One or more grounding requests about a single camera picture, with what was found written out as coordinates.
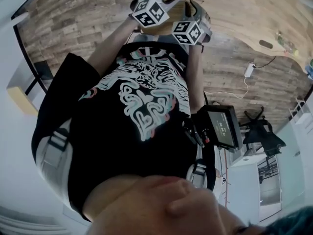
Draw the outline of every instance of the black t-shirt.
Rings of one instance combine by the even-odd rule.
[[[190,115],[187,61],[178,45],[132,43],[123,46],[100,80],[81,57],[66,57],[40,107],[32,151],[35,158],[41,138],[72,118],[68,194],[80,214],[90,192],[111,177],[186,177],[197,154],[181,127]],[[213,147],[203,158],[213,189]]]

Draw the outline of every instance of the small screen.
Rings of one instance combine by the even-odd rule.
[[[209,112],[209,116],[218,141],[233,147],[234,141],[229,129],[226,114],[223,112]]]

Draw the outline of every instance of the hair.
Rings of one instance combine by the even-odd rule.
[[[267,226],[267,235],[312,235],[313,207],[302,208]]]

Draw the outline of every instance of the yellow object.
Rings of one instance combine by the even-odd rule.
[[[33,105],[33,103],[29,100],[26,94],[20,87],[12,87],[6,89],[9,96],[16,103],[16,105],[25,113],[30,115],[38,115],[38,110]]]

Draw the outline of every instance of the white cable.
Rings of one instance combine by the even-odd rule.
[[[236,96],[233,92],[225,92],[225,91],[221,91],[221,92],[205,92],[205,93],[208,93],[208,94],[227,93],[227,94],[233,94],[233,95],[234,95],[236,98],[238,98],[238,99],[242,99],[242,98],[244,98],[244,96],[249,92],[249,86],[248,86],[248,84],[246,84],[246,77],[245,77],[245,79],[244,79],[244,83],[245,83],[245,85],[246,85],[246,93],[245,93],[242,97]]]

